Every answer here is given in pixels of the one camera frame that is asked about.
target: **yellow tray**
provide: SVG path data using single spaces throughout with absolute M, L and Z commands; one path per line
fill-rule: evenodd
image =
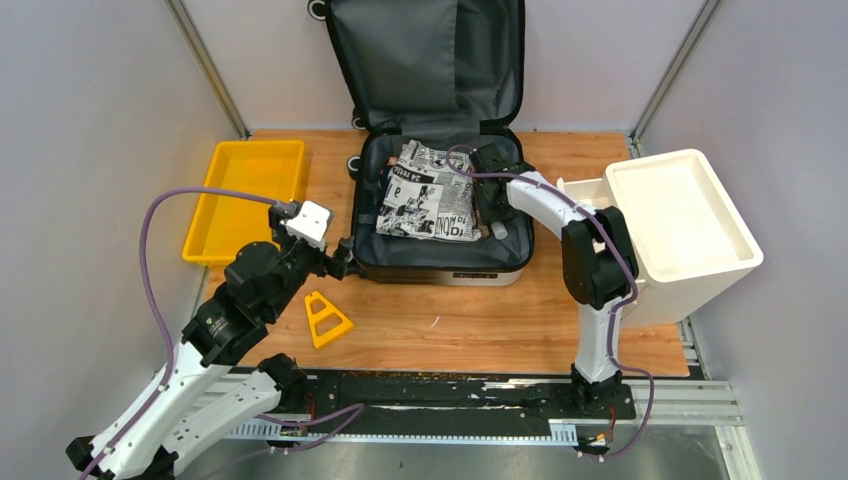
M 203 185 L 285 202 L 303 201 L 308 176 L 301 140 L 221 142 Z M 241 247 L 256 241 L 271 241 L 267 205 L 202 194 L 183 246 L 183 260 L 227 265 Z

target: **wooden platform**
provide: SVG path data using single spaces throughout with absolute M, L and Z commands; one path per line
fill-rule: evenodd
M 353 131 L 260 131 L 255 139 L 299 138 L 310 152 L 307 198 L 335 211 L 327 239 L 335 248 L 350 231 L 354 183 L 345 161 L 366 135 Z M 600 177 L 628 158 L 617 134 L 519 134 L 528 162 L 556 182 Z M 536 250 L 509 287 L 382 285 L 356 277 L 312 277 L 270 335 L 244 359 L 256 364 L 284 352 L 309 368 L 568 373 L 577 352 L 577 305 L 562 280 L 556 237 L 536 226 Z M 212 269 L 207 296 L 223 279 Z M 322 350 L 312 346 L 303 297 L 320 291 L 355 324 Z M 621 360 L 659 375 L 687 375 L 674 325 L 625 329 Z

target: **white bin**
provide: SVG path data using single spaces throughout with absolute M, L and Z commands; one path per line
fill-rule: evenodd
M 577 200 L 624 213 L 639 262 L 639 298 L 625 308 L 623 327 L 679 322 L 763 261 L 698 150 L 614 163 L 603 179 L 558 186 Z

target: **black suitcase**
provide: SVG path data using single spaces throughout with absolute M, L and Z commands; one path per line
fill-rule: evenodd
M 409 139 L 447 150 L 494 143 L 523 160 L 509 122 L 521 107 L 523 0 L 327 0 L 330 39 L 355 112 L 370 135 L 356 174 L 354 257 L 385 283 L 509 285 L 533 254 L 533 222 L 521 213 L 508 235 L 472 243 L 376 232 L 378 182 Z

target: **yellow triangle object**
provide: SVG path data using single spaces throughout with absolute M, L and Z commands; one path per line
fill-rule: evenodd
M 353 322 L 351 322 L 345 314 L 336 308 L 335 305 L 330 303 L 329 300 L 324 298 L 324 295 L 321 295 L 318 292 L 312 292 L 303 300 L 306 304 L 306 316 L 309 320 L 309 331 L 312 332 L 312 345 L 314 345 L 316 349 L 325 347 L 328 343 L 353 330 Z M 321 311 L 313 313 L 312 304 L 318 301 L 324 303 L 325 307 Z M 329 332 L 326 332 L 323 335 L 318 335 L 318 330 L 315 327 L 321 323 L 322 320 L 334 314 L 341 319 L 342 323 L 330 329 Z

